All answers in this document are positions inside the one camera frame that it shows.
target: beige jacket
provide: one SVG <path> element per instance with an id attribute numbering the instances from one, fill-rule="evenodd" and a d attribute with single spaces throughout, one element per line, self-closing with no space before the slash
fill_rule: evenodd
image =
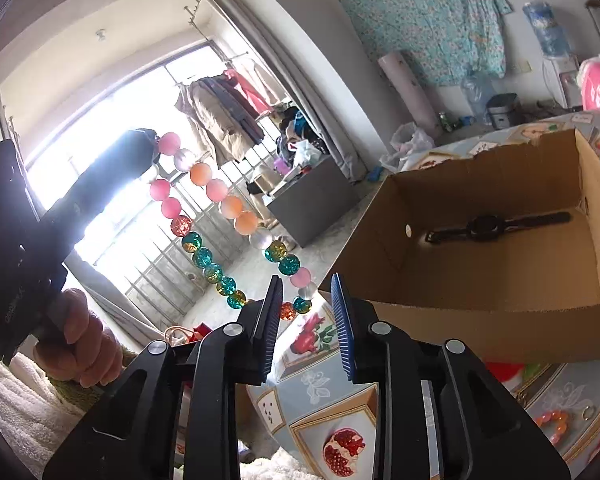
<path id="1" fill-rule="evenodd" d="M 253 141 L 218 98 L 200 83 L 180 87 L 175 107 L 189 118 L 201 155 L 211 153 L 218 168 L 229 160 L 240 162 Z"/>

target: gold ring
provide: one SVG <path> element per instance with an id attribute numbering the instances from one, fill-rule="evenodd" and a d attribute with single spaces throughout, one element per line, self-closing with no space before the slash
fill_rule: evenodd
<path id="1" fill-rule="evenodd" d="M 593 406 L 585 406 L 584 410 L 582 410 L 582 418 L 583 420 L 591 420 L 596 413 L 596 409 Z"/>

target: cardboard box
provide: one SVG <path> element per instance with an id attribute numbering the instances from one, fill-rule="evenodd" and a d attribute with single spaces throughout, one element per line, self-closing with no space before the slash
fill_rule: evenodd
<path id="1" fill-rule="evenodd" d="M 566 224 L 492 242 L 424 242 L 478 215 L 564 210 Z M 391 176 L 321 291 L 334 272 L 417 340 L 458 338 L 494 362 L 600 358 L 600 160 L 570 130 Z"/>

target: white plastic bag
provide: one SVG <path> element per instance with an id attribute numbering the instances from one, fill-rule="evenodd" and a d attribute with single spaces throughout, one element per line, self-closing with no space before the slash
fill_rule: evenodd
<path id="1" fill-rule="evenodd" d="M 315 166 L 320 160 L 322 152 L 308 140 L 296 142 L 296 156 L 294 157 L 294 166 Z"/>
<path id="2" fill-rule="evenodd" d="M 410 155 L 426 152 L 435 146 L 433 139 L 422 128 L 417 127 L 415 123 L 400 126 L 392 135 L 389 143 L 397 153 L 382 155 L 380 157 L 380 164 L 391 173 L 405 171 L 403 167 Z"/>

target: pink bead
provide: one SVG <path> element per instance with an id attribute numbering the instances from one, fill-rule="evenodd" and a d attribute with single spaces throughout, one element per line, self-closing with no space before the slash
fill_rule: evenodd
<path id="1" fill-rule="evenodd" d="M 174 132 L 164 134 L 158 140 L 158 150 L 163 155 L 175 155 L 180 149 L 180 137 Z"/>
<path id="2" fill-rule="evenodd" d="M 189 170 L 189 177 L 196 186 L 206 186 L 211 180 L 211 166 L 206 162 L 194 164 Z"/>
<path id="3" fill-rule="evenodd" d="M 168 181 L 164 180 L 163 178 L 154 180 L 151 183 L 151 186 L 149 186 L 149 194 L 156 202 L 162 202 L 169 196 L 170 192 L 171 184 L 169 184 Z"/>
<path id="4" fill-rule="evenodd" d="M 182 211 L 182 206 L 180 205 L 180 200 L 170 196 L 162 202 L 162 206 L 160 206 L 160 211 L 165 218 L 169 218 L 173 220 L 177 218 L 180 212 Z"/>
<path id="5" fill-rule="evenodd" d="M 224 183 L 224 180 L 214 178 L 206 185 L 206 195 L 212 202 L 222 202 L 229 193 L 229 188 Z"/>
<path id="6" fill-rule="evenodd" d="M 229 195 L 220 203 L 220 214 L 227 220 L 237 218 L 243 209 L 242 200 L 237 196 Z"/>
<path id="7" fill-rule="evenodd" d="M 304 286 L 309 285 L 311 282 L 311 272 L 306 267 L 300 267 L 298 272 L 296 272 L 291 277 L 291 285 L 295 288 L 303 288 Z"/>
<path id="8" fill-rule="evenodd" d="M 234 228 L 242 236 L 249 236 L 258 228 L 258 217 L 253 211 L 243 211 L 234 220 Z"/>

